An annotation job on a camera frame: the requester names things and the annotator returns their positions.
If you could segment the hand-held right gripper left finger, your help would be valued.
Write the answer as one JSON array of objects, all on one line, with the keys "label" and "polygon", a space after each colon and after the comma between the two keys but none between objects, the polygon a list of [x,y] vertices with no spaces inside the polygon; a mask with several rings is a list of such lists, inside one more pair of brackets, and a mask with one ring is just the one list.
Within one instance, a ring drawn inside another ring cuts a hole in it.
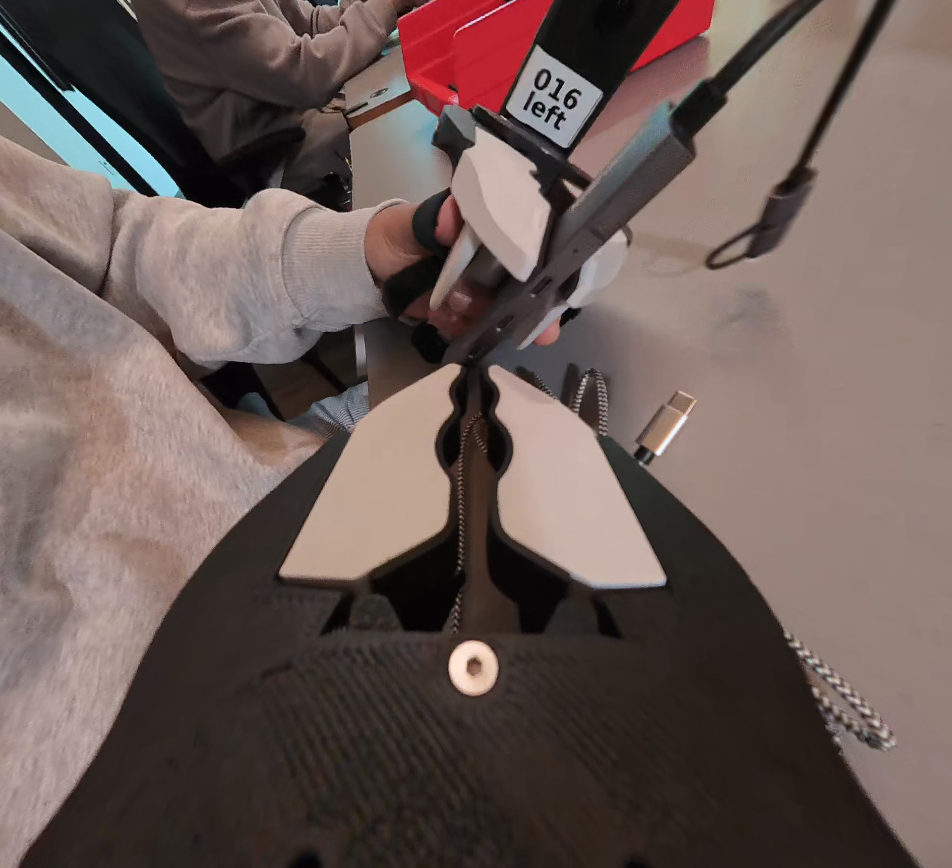
[{"label": "hand-held right gripper left finger", "polygon": [[349,583],[435,538],[450,480],[437,437],[456,414],[461,368],[445,365],[370,410],[349,437],[278,575]]}]

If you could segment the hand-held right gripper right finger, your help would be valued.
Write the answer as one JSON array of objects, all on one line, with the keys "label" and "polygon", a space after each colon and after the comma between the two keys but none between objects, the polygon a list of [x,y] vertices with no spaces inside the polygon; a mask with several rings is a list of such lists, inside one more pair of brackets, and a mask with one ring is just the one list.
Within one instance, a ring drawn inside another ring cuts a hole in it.
[{"label": "hand-held right gripper right finger", "polygon": [[487,377],[512,447],[497,486],[506,537],[594,590],[665,586],[597,433],[514,373],[492,365]]}]

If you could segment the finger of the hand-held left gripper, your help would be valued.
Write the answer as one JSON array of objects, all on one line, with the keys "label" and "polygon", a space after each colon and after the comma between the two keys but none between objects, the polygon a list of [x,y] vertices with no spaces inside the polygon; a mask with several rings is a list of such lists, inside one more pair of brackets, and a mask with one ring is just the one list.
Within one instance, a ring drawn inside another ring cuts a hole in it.
[{"label": "finger of the hand-held left gripper", "polygon": [[479,243],[518,281],[537,267],[550,204],[535,167],[489,132],[476,132],[453,172],[450,191]]},{"label": "finger of the hand-held left gripper", "polygon": [[576,285],[569,296],[556,303],[543,316],[541,322],[533,327],[527,338],[519,341],[519,350],[537,343],[539,336],[553,324],[561,324],[566,314],[575,314],[591,303],[596,295],[617,277],[625,264],[628,247],[627,236],[613,236],[604,243],[581,267]]}]

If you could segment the person's left forearm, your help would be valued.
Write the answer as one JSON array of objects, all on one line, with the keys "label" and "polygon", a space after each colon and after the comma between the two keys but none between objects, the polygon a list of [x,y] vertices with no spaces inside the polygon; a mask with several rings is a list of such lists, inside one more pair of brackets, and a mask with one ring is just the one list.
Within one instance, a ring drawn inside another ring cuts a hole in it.
[{"label": "person's left forearm", "polygon": [[102,296],[197,365],[290,362],[385,316],[369,234],[405,206],[333,212],[273,189],[206,208],[114,191]]}]

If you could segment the person's left hand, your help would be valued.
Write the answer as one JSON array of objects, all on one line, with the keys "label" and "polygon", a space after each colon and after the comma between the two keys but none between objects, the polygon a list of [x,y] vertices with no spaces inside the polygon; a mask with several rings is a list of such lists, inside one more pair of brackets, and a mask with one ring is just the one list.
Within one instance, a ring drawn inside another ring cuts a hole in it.
[{"label": "person's left hand", "polygon": [[[413,233],[412,219],[417,209],[417,205],[398,203],[377,212],[367,224],[364,255],[379,287],[431,255]],[[449,249],[462,230],[463,217],[455,199],[448,195],[437,214],[435,242]],[[430,322],[444,338],[454,339],[477,324],[490,302],[491,297],[484,290],[463,284],[449,293],[439,307],[431,307],[430,295],[422,294],[409,305],[406,317]]]}]

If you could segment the red storage bin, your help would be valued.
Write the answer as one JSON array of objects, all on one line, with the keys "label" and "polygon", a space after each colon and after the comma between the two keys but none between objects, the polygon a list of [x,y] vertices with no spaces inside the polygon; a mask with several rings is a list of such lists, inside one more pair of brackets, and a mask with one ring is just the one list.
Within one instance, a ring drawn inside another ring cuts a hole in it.
[{"label": "red storage bin", "polygon": [[[705,34],[716,0],[681,0],[631,67],[634,71]],[[414,97],[497,112],[552,0],[430,0],[398,23]]]}]

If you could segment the person's grey sweatshirt torso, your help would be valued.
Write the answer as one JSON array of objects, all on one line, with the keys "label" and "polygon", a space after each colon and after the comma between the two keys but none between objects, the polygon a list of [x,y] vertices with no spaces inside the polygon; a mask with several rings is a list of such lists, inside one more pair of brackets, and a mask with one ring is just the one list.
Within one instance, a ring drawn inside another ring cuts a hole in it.
[{"label": "person's grey sweatshirt torso", "polygon": [[198,566],[328,440],[214,404],[197,377],[224,362],[103,298],[114,191],[137,194],[2,140],[2,866],[89,767]]}]

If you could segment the black office chair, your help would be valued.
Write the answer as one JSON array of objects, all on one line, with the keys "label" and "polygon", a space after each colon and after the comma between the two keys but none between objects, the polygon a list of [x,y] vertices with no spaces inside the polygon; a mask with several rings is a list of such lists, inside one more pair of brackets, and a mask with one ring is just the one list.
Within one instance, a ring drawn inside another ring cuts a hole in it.
[{"label": "black office chair", "polygon": [[239,207],[274,181],[303,143],[301,126],[272,131],[213,159],[184,124],[142,38],[119,0],[1,0],[2,20],[53,73],[136,140],[184,196]]}]

